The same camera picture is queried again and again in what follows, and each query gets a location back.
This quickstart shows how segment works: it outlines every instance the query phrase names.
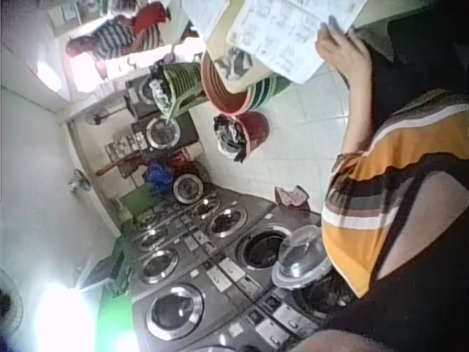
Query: hand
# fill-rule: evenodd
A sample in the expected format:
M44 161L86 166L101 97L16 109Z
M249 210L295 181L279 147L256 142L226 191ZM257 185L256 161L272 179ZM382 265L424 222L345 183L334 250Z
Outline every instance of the hand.
M321 24L316 50L328 64L345 76L350 85L371 78L372 59L365 44L352 29L347 37L334 19L331 18L328 25Z

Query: striped shirt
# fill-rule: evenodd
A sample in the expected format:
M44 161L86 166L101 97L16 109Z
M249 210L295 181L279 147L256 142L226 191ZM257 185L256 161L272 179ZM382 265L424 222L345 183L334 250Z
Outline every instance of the striped shirt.
M367 150L338 157L322 234L329 258L357 296L396 258L392 249L405 235L437 238L467 207L468 165L469 99L442 90L395 113Z
M110 60L123 56L124 49L132 45L135 40L133 30L122 26L115 19L106 21L93 31L92 36L97 38L99 45L94 55L98 59ZM153 25L147 30L144 37L142 51L152 50L160 45L158 28Z

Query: red bucket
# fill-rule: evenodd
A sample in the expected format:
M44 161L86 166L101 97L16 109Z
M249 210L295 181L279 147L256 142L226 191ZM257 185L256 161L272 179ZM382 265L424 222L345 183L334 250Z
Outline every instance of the red bucket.
M246 157L248 157L258 146L265 142L269 137L269 122L263 114L255 111L249 111L245 114L231 116L243 127L246 137Z

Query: tiled floor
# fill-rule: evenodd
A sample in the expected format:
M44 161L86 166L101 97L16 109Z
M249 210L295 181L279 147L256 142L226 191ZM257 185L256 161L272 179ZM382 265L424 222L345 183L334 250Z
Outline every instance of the tiled floor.
M227 188L273 199L274 186L302 186L312 210L320 211L328 175L348 119L348 90L340 75L323 65L304 85L292 85L260 110L270 135L243 164L217 148L213 133L215 108L206 103L191 110L205 148L200 161L213 182Z

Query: red cloth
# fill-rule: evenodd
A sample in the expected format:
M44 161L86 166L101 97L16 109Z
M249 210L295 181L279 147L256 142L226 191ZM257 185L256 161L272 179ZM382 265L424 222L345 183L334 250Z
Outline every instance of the red cloth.
M148 4L137 13L133 24L133 32L137 35L154 24L165 23L167 18L171 19L160 2Z

